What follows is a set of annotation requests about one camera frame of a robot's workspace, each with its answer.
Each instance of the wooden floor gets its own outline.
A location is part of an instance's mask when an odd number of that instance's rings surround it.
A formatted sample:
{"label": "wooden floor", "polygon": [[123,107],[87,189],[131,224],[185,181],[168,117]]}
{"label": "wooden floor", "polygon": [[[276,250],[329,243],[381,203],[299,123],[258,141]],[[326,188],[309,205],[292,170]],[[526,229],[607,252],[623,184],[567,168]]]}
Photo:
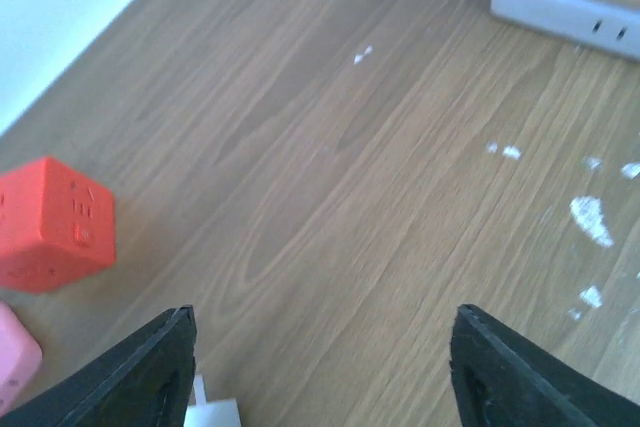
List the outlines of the wooden floor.
{"label": "wooden floor", "polygon": [[[45,352],[27,397],[193,303],[243,425],[459,425],[476,303],[640,402],[640,68],[488,7],[136,0],[0,139],[2,169],[50,153],[118,199],[112,269],[0,293]],[[610,248],[571,216],[587,195]]]}

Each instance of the red cube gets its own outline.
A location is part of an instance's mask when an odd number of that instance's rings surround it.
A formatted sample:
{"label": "red cube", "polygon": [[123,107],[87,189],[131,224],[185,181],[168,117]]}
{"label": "red cube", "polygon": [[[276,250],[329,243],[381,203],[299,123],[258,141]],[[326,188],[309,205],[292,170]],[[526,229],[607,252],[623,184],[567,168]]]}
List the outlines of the red cube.
{"label": "red cube", "polygon": [[114,262],[109,189],[52,157],[0,177],[0,287],[46,292]]}

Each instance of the white paint stain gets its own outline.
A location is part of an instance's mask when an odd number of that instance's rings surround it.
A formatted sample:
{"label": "white paint stain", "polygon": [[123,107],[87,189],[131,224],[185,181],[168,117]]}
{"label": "white paint stain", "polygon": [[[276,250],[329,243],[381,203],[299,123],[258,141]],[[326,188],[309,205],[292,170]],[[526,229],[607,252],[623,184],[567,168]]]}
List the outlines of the white paint stain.
{"label": "white paint stain", "polygon": [[635,162],[633,164],[627,164],[622,169],[620,169],[622,175],[624,175],[627,179],[635,179],[638,174],[640,174],[640,162]]}
{"label": "white paint stain", "polygon": [[618,337],[618,347],[622,347],[626,343],[627,327],[629,327],[629,317],[622,321],[620,329],[616,332],[616,336]]}
{"label": "white paint stain", "polygon": [[580,312],[578,309],[574,309],[574,308],[569,309],[567,314],[569,314],[569,317],[571,317],[575,321],[580,320],[580,317],[582,317],[582,312]]}
{"label": "white paint stain", "polygon": [[602,307],[602,297],[600,296],[600,292],[595,285],[592,285],[587,290],[583,290],[580,292],[580,298],[582,301],[590,307],[594,309],[599,309]]}
{"label": "white paint stain", "polygon": [[582,163],[586,165],[589,170],[598,170],[602,165],[602,159],[597,157],[585,157],[582,159]]}
{"label": "white paint stain", "polygon": [[367,55],[371,55],[373,53],[373,46],[369,45],[367,46],[366,49],[364,49],[364,52],[362,54],[356,54],[355,58],[353,59],[353,65],[357,65],[360,62],[362,62],[362,59],[364,59]]}
{"label": "white paint stain", "polygon": [[578,227],[602,247],[611,247],[613,239],[604,225],[602,202],[595,197],[576,197],[571,201],[571,215]]}
{"label": "white paint stain", "polygon": [[509,157],[510,159],[518,160],[520,158],[520,149],[518,149],[515,145],[507,145],[504,149],[502,149],[502,155],[505,157]]}

